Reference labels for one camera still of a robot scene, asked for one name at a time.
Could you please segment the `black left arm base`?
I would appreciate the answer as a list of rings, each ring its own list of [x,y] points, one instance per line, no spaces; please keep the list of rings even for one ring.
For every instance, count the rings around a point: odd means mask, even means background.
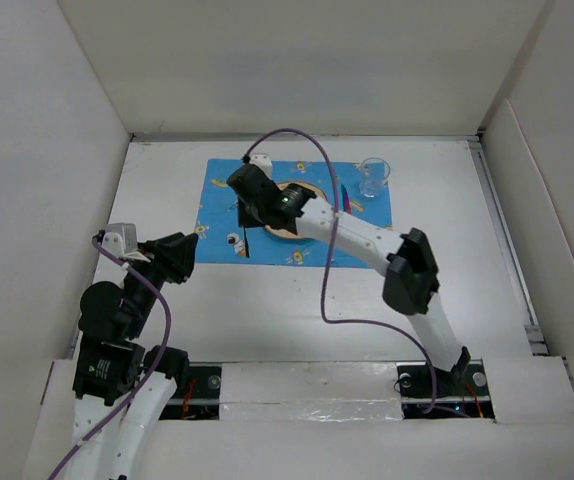
[[[189,369],[189,380],[179,387],[159,417],[160,420],[218,420],[222,366],[194,364]]]

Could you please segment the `iridescent fork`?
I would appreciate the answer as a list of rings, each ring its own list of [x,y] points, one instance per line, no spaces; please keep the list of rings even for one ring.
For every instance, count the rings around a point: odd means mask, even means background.
[[[242,233],[243,233],[243,246],[244,246],[245,258],[250,258],[250,247],[249,247],[249,242],[248,242],[248,237],[247,237],[247,229],[244,226],[241,228],[242,228]]]

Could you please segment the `beige bird-pattern plate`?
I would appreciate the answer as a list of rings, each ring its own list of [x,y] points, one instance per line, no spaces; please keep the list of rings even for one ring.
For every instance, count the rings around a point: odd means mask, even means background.
[[[316,186],[315,184],[312,184],[309,182],[300,182],[300,181],[297,181],[296,184],[301,186],[301,187],[304,187],[304,188],[307,188],[307,189],[313,191],[317,197],[321,197],[324,200],[327,199],[325,192],[320,187]],[[271,234],[271,235],[273,235],[279,239],[289,240],[289,241],[303,240],[302,236],[296,235],[296,234],[294,234],[288,230],[285,230],[285,229],[274,229],[270,226],[265,226],[265,230],[269,234]]]

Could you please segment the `iridescent knife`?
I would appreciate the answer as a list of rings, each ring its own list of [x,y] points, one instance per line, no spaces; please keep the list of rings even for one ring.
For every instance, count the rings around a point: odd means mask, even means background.
[[[347,188],[344,185],[341,185],[340,189],[341,189],[343,211],[345,213],[351,214],[352,213],[351,200],[349,198]]]

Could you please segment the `clear plastic cup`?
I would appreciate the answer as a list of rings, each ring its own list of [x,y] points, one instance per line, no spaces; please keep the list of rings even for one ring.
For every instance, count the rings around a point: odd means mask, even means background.
[[[363,160],[358,169],[360,193],[366,198],[380,196],[388,185],[390,165],[382,158],[371,157]]]

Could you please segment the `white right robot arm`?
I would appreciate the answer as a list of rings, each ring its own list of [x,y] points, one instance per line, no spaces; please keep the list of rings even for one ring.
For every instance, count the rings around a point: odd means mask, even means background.
[[[438,266],[423,231],[413,228],[397,234],[336,212],[313,190],[296,183],[280,188],[251,163],[231,174],[227,184],[238,197],[241,226],[286,230],[324,242],[382,275],[384,303],[408,318],[433,364],[432,387],[450,394],[464,384],[468,355],[442,307]]]

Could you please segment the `blue space-print cloth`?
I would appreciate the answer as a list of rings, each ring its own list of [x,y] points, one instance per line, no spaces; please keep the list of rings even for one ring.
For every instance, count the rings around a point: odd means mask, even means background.
[[[196,260],[200,263],[279,265],[288,267],[322,267],[327,246],[319,241],[289,241],[269,234],[265,229],[247,230],[250,258],[245,258],[242,228],[238,226],[237,197],[226,180],[242,162],[238,159],[213,158],[207,162],[195,233],[199,236]],[[347,188],[352,214],[380,227],[392,227],[391,200],[385,190],[376,198],[366,198],[359,191],[358,165],[333,164],[339,190]]]

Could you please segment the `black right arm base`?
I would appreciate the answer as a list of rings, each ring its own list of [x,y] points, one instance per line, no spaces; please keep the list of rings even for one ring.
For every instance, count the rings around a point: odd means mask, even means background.
[[[396,364],[394,390],[400,395],[404,420],[484,418],[494,419],[487,375],[481,360],[472,360],[460,376],[436,371],[435,404],[429,367],[420,361]]]

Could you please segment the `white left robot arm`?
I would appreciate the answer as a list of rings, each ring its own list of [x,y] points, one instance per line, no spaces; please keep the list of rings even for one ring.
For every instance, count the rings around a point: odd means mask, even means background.
[[[139,478],[160,414],[189,387],[188,355],[168,344],[172,315],[162,288],[189,279],[197,244],[196,234],[181,232],[140,242],[128,223],[93,237],[93,247],[125,277],[92,284],[80,300],[73,453],[65,478]]]

